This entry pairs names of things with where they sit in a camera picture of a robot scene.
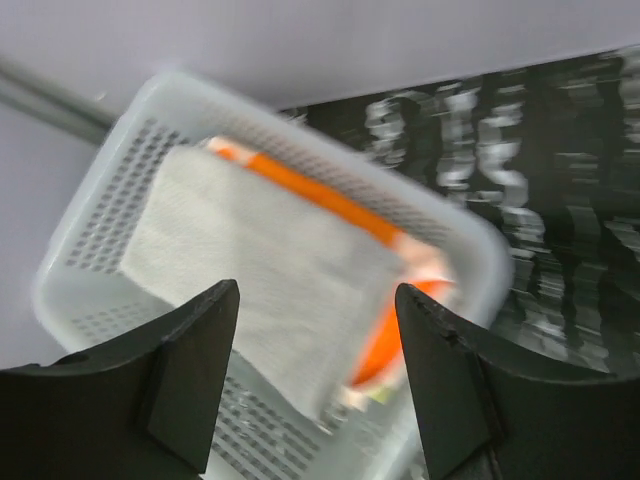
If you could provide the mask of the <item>orange floral towel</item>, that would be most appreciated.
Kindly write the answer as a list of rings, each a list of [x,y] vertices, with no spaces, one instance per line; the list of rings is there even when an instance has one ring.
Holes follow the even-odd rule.
[[[241,355],[297,410],[315,416],[343,390],[371,395],[401,374],[393,292],[403,281],[437,299],[445,257],[336,190],[229,138],[230,246],[217,261],[242,291]]]

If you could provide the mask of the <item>white perforated plastic basket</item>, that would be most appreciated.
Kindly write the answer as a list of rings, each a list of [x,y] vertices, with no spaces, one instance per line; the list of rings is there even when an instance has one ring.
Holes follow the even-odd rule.
[[[482,218],[309,128],[220,85],[182,72],[144,84],[114,125],[69,204],[36,276],[33,309],[66,350],[90,348],[165,314],[168,305],[119,274],[166,153],[222,134],[334,187],[441,248],[458,290],[450,307],[489,325],[513,278],[503,237]],[[299,415],[242,357],[232,355],[209,458],[210,479],[423,479],[407,383],[385,403]]]

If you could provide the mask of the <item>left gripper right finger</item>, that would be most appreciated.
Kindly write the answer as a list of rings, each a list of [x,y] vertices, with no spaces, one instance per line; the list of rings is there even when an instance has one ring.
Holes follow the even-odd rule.
[[[639,379],[554,360],[417,288],[395,296],[433,479],[635,479]]]

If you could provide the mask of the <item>grey white towel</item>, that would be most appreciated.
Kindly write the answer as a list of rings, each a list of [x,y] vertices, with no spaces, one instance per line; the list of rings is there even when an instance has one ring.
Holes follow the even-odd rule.
[[[185,146],[161,163],[120,263],[175,307],[235,280],[234,349],[311,420],[347,384],[402,268],[366,231]]]

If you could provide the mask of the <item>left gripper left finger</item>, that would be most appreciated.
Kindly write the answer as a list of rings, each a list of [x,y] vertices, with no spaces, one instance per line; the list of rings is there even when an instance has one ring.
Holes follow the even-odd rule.
[[[238,317],[223,280],[125,334],[1,373],[5,479],[198,479]]]

